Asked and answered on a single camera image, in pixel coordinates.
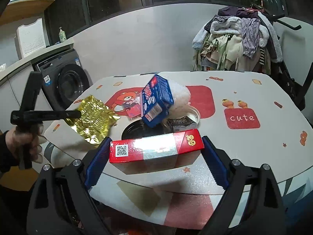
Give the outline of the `left hand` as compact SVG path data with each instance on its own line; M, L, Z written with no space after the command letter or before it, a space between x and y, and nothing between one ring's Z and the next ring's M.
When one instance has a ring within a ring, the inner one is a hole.
M43 156L41 154L41 144L46 142L46 139L42 136L43 124L35 125L35 132L20 132L15 126L5 134L5 143L8 150L13 154L14 158L18 158L19 150L23 146L29 146L29 153L31 159L35 163L42 163Z

